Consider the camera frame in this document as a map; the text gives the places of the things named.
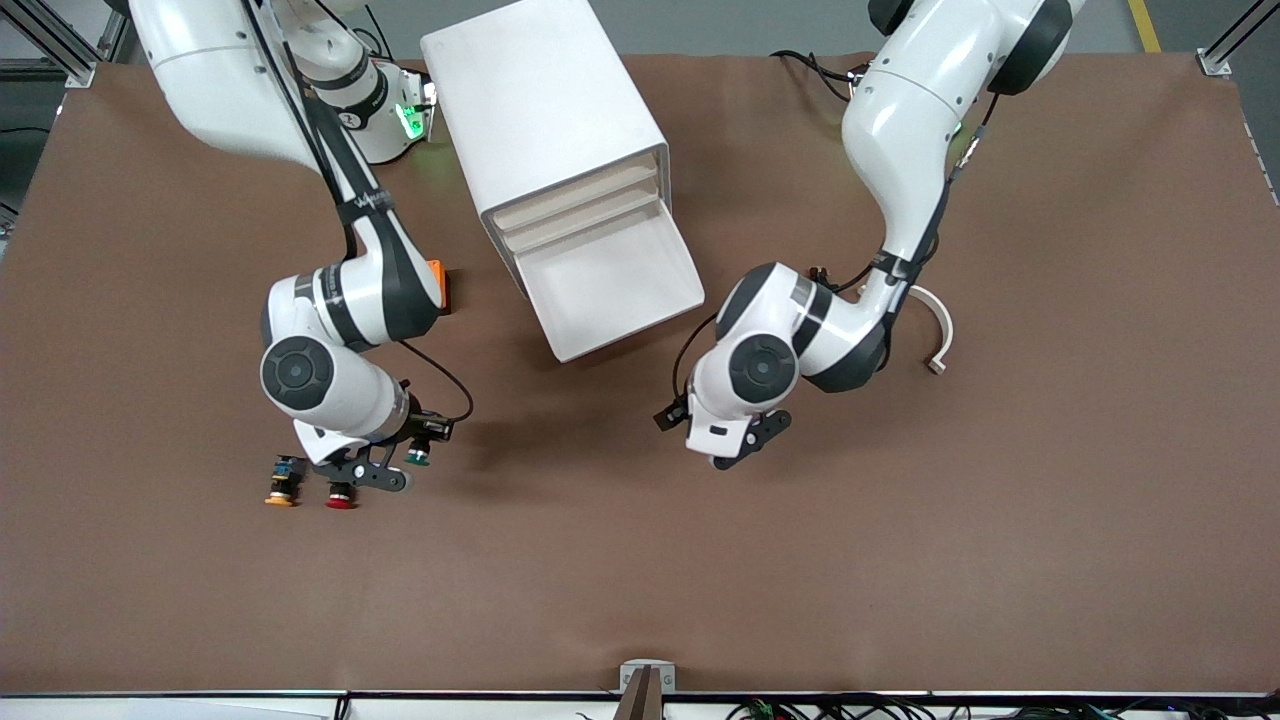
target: yellow floor line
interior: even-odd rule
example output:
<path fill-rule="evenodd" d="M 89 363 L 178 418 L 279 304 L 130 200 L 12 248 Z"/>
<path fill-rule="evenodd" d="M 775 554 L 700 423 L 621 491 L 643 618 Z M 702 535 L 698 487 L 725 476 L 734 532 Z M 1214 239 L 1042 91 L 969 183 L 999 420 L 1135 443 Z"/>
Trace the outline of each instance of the yellow floor line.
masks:
<path fill-rule="evenodd" d="M 1160 53 L 1160 38 L 1156 37 L 1156 26 L 1151 24 L 1151 13 L 1147 12 L 1144 0 L 1129 0 L 1129 12 L 1133 13 L 1133 24 L 1138 26 L 1138 37 L 1142 40 L 1142 49 L 1147 53 Z"/>

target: brown table surface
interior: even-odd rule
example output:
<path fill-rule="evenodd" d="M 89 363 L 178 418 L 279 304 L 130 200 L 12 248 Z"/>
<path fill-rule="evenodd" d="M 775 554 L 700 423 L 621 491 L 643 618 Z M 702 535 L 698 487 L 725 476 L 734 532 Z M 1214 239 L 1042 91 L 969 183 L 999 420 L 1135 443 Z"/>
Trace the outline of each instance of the brown table surface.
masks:
<path fill-rule="evenodd" d="M 860 269 L 883 223 L 842 106 L 777 59 L 630 58 L 717 305 L 751 266 Z M 186 135 L 147 68 L 68 94 L 3 266 L 0 689 L 1266 691 L 1280 683 L 1280 213 L 1230 82 L 1069 56 L 1005 99 L 861 391 L 718 473 L 662 434 L 704 311 L 568 365 L 456 156 L 378 173 L 457 314 L 420 347 L 475 418 L 412 492 L 262 503 L 268 287 L 334 260 L 301 168 Z M 695 346 L 707 347 L 707 338 Z M 462 401 L 397 347 L 371 357 Z"/>

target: green led light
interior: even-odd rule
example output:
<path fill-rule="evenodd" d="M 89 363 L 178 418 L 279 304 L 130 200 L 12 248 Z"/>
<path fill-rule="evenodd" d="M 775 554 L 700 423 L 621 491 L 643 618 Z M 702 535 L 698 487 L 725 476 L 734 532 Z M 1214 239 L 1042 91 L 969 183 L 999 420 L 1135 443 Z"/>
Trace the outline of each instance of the green led light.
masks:
<path fill-rule="evenodd" d="M 422 120 L 420 119 L 422 117 L 421 113 L 413 108 L 404 108 L 398 102 L 396 104 L 396 113 L 399 115 L 401 124 L 404 126 L 404 135 L 407 135 L 410 140 L 422 137 L 424 131 Z"/>

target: white storage box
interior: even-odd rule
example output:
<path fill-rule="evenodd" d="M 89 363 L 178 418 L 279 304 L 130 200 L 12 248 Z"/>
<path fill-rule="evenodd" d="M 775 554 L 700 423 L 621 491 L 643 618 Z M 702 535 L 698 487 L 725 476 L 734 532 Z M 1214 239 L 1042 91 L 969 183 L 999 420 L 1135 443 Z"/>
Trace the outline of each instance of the white storage box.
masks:
<path fill-rule="evenodd" d="M 480 222 L 562 363 L 703 304 L 667 141 L 588 0 L 422 37 Z"/>

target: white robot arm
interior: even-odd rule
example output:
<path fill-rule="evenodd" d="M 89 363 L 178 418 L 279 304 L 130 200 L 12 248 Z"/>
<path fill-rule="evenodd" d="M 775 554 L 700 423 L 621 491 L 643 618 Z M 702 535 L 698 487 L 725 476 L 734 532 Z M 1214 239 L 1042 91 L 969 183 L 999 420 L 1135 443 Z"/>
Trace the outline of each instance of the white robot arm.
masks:
<path fill-rule="evenodd" d="M 274 8 L 266 0 L 132 0 L 132 12 L 183 127 L 229 152 L 303 165 L 329 186 L 347 256 L 271 287 L 262 311 L 261 384 L 294 419 L 315 465 L 355 473 L 352 484 L 404 489 L 407 475 L 385 460 L 367 462 L 369 446 L 410 439 L 411 454 L 425 460 L 428 442 L 448 439 L 452 423 L 422 413 L 401 383 L 358 352 L 424 334 L 440 314 L 442 292 L 356 137 L 365 132 L 374 146 L 392 147 L 411 133 L 394 117 L 376 119 L 376 110 L 361 115 L 364 128 L 343 127 L 339 113 L 303 92 L 293 73 L 297 67 L 311 85 L 329 82 L 330 90 L 316 94 L 329 92 L 325 100 L 340 105 L 343 97 L 383 96 L 398 69 L 389 74 L 371 65 L 362 45 L 314 0 L 278 0 Z M 294 46 L 289 37 L 301 40 Z M 333 79 L 339 76 L 346 85 Z M 392 136 L 401 140 L 378 140 Z M 351 450 L 357 455 L 348 459 Z"/>
<path fill-rule="evenodd" d="M 870 0 L 872 22 L 890 38 L 842 124 L 845 152 L 884 214 L 867 290 L 849 302 L 778 263 L 739 281 L 716 318 L 716 346 L 690 377 L 690 450 L 727 469 L 788 425 L 790 415 L 773 409 L 799 378 L 824 392 L 870 379 L 929 259 L 950 191 L 952 133 L 984 86 L 1015 95 L 1043 77 L 1083 4 Z"/>

